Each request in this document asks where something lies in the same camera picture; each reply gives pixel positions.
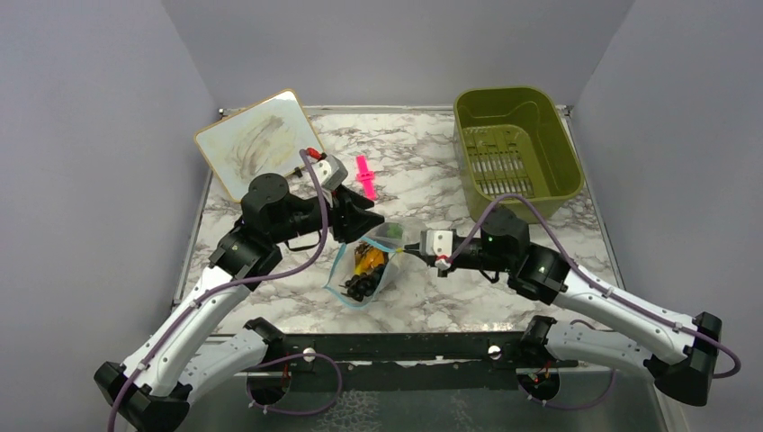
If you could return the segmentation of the orange toy food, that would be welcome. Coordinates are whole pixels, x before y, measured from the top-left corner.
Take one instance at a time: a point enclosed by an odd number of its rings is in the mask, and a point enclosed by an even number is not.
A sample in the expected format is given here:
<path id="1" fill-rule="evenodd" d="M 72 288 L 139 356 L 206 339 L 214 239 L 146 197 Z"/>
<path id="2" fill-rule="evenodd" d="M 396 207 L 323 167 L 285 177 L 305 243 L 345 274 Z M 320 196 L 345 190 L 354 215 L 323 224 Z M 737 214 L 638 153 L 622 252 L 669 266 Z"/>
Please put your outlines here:
<path id="1" fill-rule="evenodd" d="M 354 252 L 355 275 L 365 275 L 380 266 L 385 266 L 389 260 L 389 254 L 377 247 L 360 245 Z"/>

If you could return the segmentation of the clear zip top bag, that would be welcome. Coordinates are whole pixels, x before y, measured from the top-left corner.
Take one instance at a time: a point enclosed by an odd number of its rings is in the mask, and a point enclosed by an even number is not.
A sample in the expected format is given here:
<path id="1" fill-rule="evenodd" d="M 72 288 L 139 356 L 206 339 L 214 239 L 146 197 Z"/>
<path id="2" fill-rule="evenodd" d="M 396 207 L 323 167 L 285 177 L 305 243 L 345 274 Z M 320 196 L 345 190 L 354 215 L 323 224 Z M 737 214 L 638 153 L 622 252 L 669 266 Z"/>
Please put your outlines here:
<path id="1" fill-rule="evenodd" d="M 366 308 L 417 262 L 404 252 L 404 247 L 417 244 L 425 228 L 425 223 L 417 218 L 392 218 L 359 240 L 341 244 L 324 289 L 349 309 Z"/>

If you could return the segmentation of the black toy grapes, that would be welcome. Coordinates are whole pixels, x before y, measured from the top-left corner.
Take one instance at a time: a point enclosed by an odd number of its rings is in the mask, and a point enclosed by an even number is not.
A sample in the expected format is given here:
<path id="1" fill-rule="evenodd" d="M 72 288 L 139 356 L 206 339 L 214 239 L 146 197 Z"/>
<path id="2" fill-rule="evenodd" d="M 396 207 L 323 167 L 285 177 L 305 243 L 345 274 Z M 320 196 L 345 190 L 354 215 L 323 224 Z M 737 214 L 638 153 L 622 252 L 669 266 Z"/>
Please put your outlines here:
<path id="1" fill-rule="evenodd" d="M 363 302 L 376 292 L 385 270 L 386 265 L 379 265 L 366 273 L 353 275 L 344 283 L 341 294 L 356 302 Z"/>

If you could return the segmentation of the green plastic bin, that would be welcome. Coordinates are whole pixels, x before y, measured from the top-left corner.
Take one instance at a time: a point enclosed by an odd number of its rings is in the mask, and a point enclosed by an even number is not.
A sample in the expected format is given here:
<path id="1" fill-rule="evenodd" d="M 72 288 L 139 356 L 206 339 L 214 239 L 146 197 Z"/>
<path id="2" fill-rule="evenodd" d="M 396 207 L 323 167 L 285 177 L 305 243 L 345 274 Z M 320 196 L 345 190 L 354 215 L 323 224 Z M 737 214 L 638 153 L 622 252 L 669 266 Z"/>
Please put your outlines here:
<path id="1" fill-rule="evenodd" d="M 554 101 L 531 86 L 477 88 L 453 103 L 453 147 L 468 212 L 477 220 L 497 197 L 520 218 L 545 219 L 585 184 L 570 136 Z"/>

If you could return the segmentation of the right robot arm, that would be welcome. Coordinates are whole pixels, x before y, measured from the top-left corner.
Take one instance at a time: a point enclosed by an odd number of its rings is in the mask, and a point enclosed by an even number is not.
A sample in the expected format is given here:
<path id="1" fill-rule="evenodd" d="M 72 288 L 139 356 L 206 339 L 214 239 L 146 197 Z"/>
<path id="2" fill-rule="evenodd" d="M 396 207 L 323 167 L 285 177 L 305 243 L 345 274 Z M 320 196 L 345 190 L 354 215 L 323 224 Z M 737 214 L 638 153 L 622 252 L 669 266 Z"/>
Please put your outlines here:
<path id="1" fill-rule="evenodd" d="M 640 375 L 666 396 L 702 407 L 709 399 L 722 322 L 709 312 L 694 317 L 658 307 L 600 281 L 562 253 L 531 241 L 528 224 L 498 207 L 482 218 L 477 238 L 428 229 L 405 252 L 446 277 L 480 272 L 530 301 L 574 311 L 602 330 L 534 316 L 519 342 L 529 365 L 587 362 Z"/>

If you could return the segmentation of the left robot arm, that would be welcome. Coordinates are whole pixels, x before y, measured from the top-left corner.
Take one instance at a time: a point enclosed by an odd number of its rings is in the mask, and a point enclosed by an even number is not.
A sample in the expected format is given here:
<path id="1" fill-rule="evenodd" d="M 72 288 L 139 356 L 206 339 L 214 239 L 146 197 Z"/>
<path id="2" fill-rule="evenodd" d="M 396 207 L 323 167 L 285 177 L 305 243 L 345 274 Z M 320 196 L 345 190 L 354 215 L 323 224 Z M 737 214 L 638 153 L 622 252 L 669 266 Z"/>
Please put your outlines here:
<path id="1" fill-rule="evenodd" d="M 277 174 L 257 176 L 241 198 L 240 217 L 219 241 L 193 291 L 140 348 L 119 363 L 106 362 L 94 380 L 109 402 L 108 428 L 117 418 L 140 431 L 174 431 L 192 405 L 231 375 L 286 361 L 283 333 L 255 319 L 223 345 L 204 350 L 217 325 L 260 284 L 280 277 L 282 247 L 317 234 L 358 240 L 383 223 L 373 202 L 339 180 L 315 180 L 316 193 L 300 198 Z"/>

